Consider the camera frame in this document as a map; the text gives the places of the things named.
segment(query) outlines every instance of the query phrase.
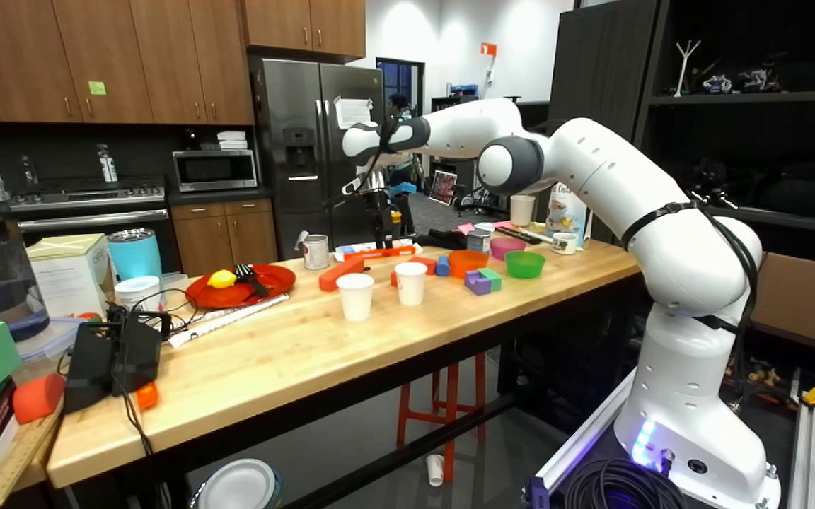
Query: wooden table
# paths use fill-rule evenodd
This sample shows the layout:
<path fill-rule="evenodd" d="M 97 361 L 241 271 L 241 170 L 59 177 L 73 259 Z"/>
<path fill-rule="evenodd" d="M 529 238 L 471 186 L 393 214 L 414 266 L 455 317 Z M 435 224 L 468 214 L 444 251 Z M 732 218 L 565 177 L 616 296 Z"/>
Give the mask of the wooden table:
<path fill-rule="evenodd" d="M 370 262 L 374 317 L 345 323 L 339 296 L 321 292 L 316 275 L 302 271 L 299 259 L 287 266 L 297 271 L 288 302 L 178 351 L 164 351 L 162 404 L 142 413 L 156 459 L 178 445 L 636 275 L 630 254 L 588 240 L 585 251 L 574 258 L 547 251 L 540 281 L 505 278 L 502 292 L 476 296 L 454 278 L 431 278 L 427 302 L 403 307 L 396 288 L 387 286 L 387 259 Z M 48 478 L 66 490 L 142 459 L 145 450 L 125 419 L 123 399 L 106 399 L 62 419 Z"/>

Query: robotic arm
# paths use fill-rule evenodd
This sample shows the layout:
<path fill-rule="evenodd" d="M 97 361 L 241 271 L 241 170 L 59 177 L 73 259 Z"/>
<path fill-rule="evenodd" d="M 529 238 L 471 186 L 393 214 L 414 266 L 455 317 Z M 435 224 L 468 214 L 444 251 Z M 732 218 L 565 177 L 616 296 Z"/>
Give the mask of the robotic arm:
<path fill-rule="evenodd" d="M 636 463 L 710 505 L 778 505 L 763 445 L 718 399 L 725 365 L 751 306 L 762 242 L 732 218 L 705 214 L 626 138 L 588 118 L 550 138 L 527 133 L 506 100 L 468 102 L 410 118 L 391 138 L 357 125 L 345 156 L 370 180 L 398 153 L 476 159 L 495 191 L 537 191 L 564 180 L 636 258 L 655 296 L 640 365 L 614 435 Z"/>

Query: refrigerator door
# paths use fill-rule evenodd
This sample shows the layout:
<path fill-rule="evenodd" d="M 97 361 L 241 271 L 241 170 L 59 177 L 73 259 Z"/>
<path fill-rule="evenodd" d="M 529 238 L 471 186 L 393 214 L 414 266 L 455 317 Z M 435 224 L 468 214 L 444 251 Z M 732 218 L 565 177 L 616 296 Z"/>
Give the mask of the refrigerator door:
<path fill-rule="evenodd" d="M 343 136 L 357 121 L 386 121 L 381 75 L 376 68 L 321 64 L 325 165 L 331 170 L 331 200 L 343 197 L 343 183 L 353 177 L 353 165 L 343 156 Z"/>
<path fill-rule="evenodd" d="M 270 153 L 277 214 L 329 208 L 325 121 L 316 61 L 260 60 L 257 129 Z"/>

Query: red tray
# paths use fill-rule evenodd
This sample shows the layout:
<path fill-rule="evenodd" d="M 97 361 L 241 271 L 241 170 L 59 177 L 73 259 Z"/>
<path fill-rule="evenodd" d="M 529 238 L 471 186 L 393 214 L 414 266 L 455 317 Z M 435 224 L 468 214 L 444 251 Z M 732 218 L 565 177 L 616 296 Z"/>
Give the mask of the red tray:
<path fill-rule="evenodd" d="M 241 307 L 241 306 L 256 306 L 260 299 L 271 299 L 277 293 L 288 293 L 295 288 L 295 271 L 282 266 L 270 266 L 270 262 L 251 262 L 256 278 L 263 283 L 270 296 L 257 296 L 251 286 L 236 283 L 230 288 L 212 288 L 206 286 L 210 275 L 199 278 L 195 283 L 186 286 L 186 302 L 205 312 L 214 307 Z"/>

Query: wall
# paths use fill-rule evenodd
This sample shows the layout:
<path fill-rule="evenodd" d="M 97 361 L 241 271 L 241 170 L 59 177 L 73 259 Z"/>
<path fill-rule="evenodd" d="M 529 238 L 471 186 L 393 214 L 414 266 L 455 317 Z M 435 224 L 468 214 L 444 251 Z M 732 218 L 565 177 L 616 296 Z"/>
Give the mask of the wall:
<path fill-rule="evenodd" d="M 367 56 L 424 61 L 424 108 L 431 95 L 451 95 L 451 75 L 471 70 L 482 95 L 520 95 L 550 102 L 557 15 L 574 0 L 367 0 Z"/>

